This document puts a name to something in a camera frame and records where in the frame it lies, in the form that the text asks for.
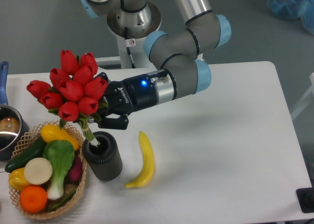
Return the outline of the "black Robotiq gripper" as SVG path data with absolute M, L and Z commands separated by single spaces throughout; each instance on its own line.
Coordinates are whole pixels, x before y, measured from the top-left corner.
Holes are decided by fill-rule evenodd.
M 121 81 L 109 81 L 105 72 L 94 77 L 96 86 L 107 86 L 103 95 L 108 104 L 105 115 L 119 115 L 118 118 L 101 116 L 100 120 L 88 117 L 88 123 L 96 123 L 98 128 L 126 130 L 127 115 L 157 105 L 158 94 L 154 77 L 156 74 L 141 74 Z

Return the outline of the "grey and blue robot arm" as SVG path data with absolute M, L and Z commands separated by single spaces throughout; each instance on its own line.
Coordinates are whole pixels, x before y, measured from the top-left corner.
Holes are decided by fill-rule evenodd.
M 216 15 L 208 0 L 175 0 L 186 28 L 170 36 L 161 31 L 159 9 L 148 0 L 81 0 L 91 17 L 107 16 L 116 36 L 119 56 L 100 58 L 102 65 L 124 69 L 155 67 L 150 73 L 111 81 L 101 97 L 107 104 L 97 112 L 99 128 L 127 128 L 128 116 L 158 104 L 207 89 L 211 71 L 202 53 L 229 41 L 231 26 Z

